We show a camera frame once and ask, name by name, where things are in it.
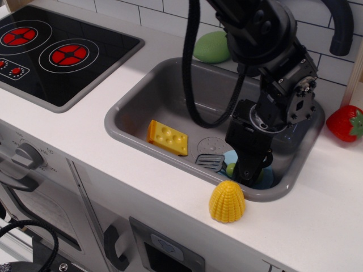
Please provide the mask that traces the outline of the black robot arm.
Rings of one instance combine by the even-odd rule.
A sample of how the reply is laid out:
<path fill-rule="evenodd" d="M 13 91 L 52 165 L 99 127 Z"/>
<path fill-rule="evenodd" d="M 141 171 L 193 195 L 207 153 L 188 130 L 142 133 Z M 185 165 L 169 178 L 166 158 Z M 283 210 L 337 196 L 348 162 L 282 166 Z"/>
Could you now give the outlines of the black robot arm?
<path fill-rule="evenodd" d="M 312 118 L 317 69 L 296 37 L 292 13 L 277 1 L 211 1 L 234 62 L 260 72 L 256 102 L 237 103 L 226 142 L 238 160 L 233 179 L 253 186 L 273 160 L 272 139 Z"/>

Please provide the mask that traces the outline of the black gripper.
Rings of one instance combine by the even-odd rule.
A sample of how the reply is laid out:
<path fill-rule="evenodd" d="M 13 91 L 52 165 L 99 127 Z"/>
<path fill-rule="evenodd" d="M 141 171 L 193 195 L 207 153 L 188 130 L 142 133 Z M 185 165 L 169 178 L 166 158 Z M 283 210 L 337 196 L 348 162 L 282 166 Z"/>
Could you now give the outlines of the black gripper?
<path fill-rule="evenodd" d="M 250 100 L 240 100 L 237 103 L 225 141 L 238 156 L 233 178 L 258 184 L 264 178 L 264 169 L 273 162 L 273 137 L 252 124 L 250 113 L 254 106 L 255 103 Z"/>

